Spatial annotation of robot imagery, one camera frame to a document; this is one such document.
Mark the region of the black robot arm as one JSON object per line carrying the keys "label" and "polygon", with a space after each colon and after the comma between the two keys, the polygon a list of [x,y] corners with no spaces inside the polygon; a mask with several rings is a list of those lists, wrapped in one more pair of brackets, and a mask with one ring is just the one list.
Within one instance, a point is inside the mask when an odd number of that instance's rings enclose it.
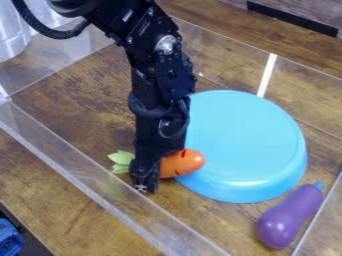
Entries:
{"label": "black robot arm", "polygon": [[62,16],[84,18],[124,48],[132,82],[128,108],[136,125],[130,177],[136,190],[156,192],[162,158],[184,149],[196,83],[179,27],[154,0],[47,2]]}

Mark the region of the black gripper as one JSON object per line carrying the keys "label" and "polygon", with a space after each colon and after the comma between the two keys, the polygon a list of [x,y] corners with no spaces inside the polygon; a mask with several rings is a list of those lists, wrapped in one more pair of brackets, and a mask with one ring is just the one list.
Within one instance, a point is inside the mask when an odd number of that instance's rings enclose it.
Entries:
{"label": "black gripper", "polygon": [[166,154],[184,148],[188,116],[176,103],[167,104],[151,78],[131,70],[132,91],[128,108],[135,114],[135,159],[130,178],[140,192],[156,193],[160,184],[160,161]]}

